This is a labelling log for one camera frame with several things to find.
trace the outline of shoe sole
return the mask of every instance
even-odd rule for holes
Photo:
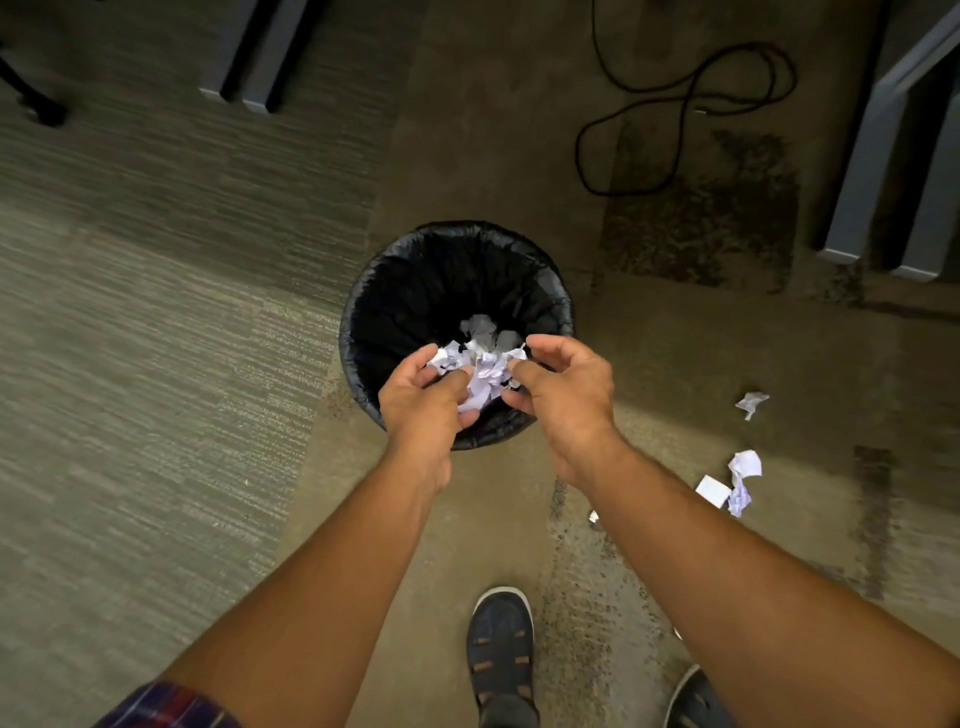
[[[471,612],[471,614],[475,615],[477,613],[477,609],[479,609],[480,605],[483,603],[483,600],[486,599],[488,596],[493,596],[496,594],[503,594],[503,593],[517,595],[523,601],[523,606],[527,608],[527,617],[530,618],[530,636],[534,638],[534,643],[535,643],[537,641],[537,628],[533,626],[534,612],[532,609],[530,609],[530,600],[527,599],[527,595],[524,594],[517,587],[493,587],[492,589],[487,589],[485,592],[483,592],[480,595],[480,598],[477,599],[477,603],[473,605],[473,611]]]

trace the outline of person's left hand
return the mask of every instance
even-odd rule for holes
[[[450,372],[428,386],[440,375],[426,366],[437,348],[427,344],[401,361],[379,397],[380,414],[387,426],[387,454],[422,468],[427,484],[439,491],[450,480],[453,439],[473,425],[480,413],[457,412],[457,405],[467,398],[471,367]]]

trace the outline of torn paper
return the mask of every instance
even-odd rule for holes
[[[473,367],[473,376],[467,384],[467,401],[460,405],[461,412],[483,409],[497,399],[505,388],[519,386],[511,377],[507,363],[512,359],[527,358],[522,340],[516,331],[496,333],[496,325],[489,316],[477,314],[460,324],[460,330],[470,337],[465,345],[451,341],[430,360],[445,375],[467,364]]]
[[[760,457],[751,449],[743,450],[733,456],[730,463],[727,464],[733,481],[733,492],[730,496],[730,513],[732,516],[740,518],[743,509],[750,505],[750,493],[743,484],[743,478],[763,475],[763,466],[760,464]]]
[[[727,503],[727,507],[730,509],[730,515],[740,518],[740,515],[743,513],[743,509],[750,505],[750,494],[747,493],[747,489],[743,485],[742,480],[738,480],[733,485],[733,492],[730,493],[730,499]]]
[[[717,508],[723,508],[723,504],[730,497],[731,490],[716,478],[704,475],[700,479],[696,493],[709,500]]]
[[[744,419],[749,421],[750,418],[753,417],[754,413],[756,412],[756,406],[760,404],[762,401],[767,401],[769,399],[770,399],[770,395],[764,394],[763,392],[748,392],[743,396],[743,399],[740,400],[734,406],[739,407],[744,412],[746,412],[747,417]]]

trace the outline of trash bag rim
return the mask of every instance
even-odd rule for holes
[[[557,267],[557,264],[553,261],[553,258],[551,258],[550,255],[540,248],[540,246],[538,246],[525,235],[507,230],[506,228],[496,225],[496,223],[483,220],[445,220],[427,223],[404,233],[382,251],[373,255],[370,260],[367,261],[363,271],[350,288],[347,302],[344,305],[344,312],[340,318],[340,331],[337,336],[338,349],[340,350],[340,367],[348,381],[348,384],[352,379],[351,374],[355,375],[355,367],[353,366],[352,361],[355,358],[356,351],[352,341],[347,336],[347,332],[349,331],[350,327],[345,326],[345,324],[352,321],[359,294],[366,287],[368,280],[375,272],[375,267],[373,264],[376,261],[382,260],[386,257],[398,255],[401,251],[405,251],[409,247],[412,240],[420,238],[425,234],[433,233],[441,237],[454,238],[462,236],[465,232],[465,229],[468,227],[478,228],[479,230],[476,234],[478,236],[483,235],[490,244],[495,245],[498,248],[509,248],[511,252],[515,254],[528,257],[542,265],[545,270],[549,270],[550,273],[553,274],[553,276],[556,278],[559,289],[565,293],[564,316],[563,320],[561,321],[561,330],[559,335],[572,336],[574,334],[573,301],[570,299],[569,292],[566,290],[564,280],[560,275],[560,270]],[[366,396],[365,393],[354,391],[352,387],[350,387],[350,395],[353,400],[360,405],[360,408],[363,409],[364,412],[366,412],[371,419],[380,426],[381,429],[386,429],[386,425],[383,422],[383,415],[380,413],[379,408],[376,406],[372,398]],[[508,417],[510,418],[508,422],[510,429],[506,434],[501,431],[497,433],[488,433],[486,436],[474,438],[472,440],[457,440],[454,441],[452,449],[475,449],[482,448],[486,445],[493,445],[494,443],[504,442],[505,440],[509,440],[510,438],[518,435],[524,429],[532,425],[537,419],[536,417],[528,415],[519,410],[512,410]]]

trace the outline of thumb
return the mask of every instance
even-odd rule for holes
[[[553,373],[547,372],[536,361],[527,359],[512,359],[507,364],[507,368],[513,378],[526,387],[532,395],[535,395],[546,380],[553,376]]]
[[[467,390],[467,384],[473,376],[473,367],[466,366],[461,369],[455,369],[439,382],[434,384],[431,389],[438,389],[446,397],[459,402]]]

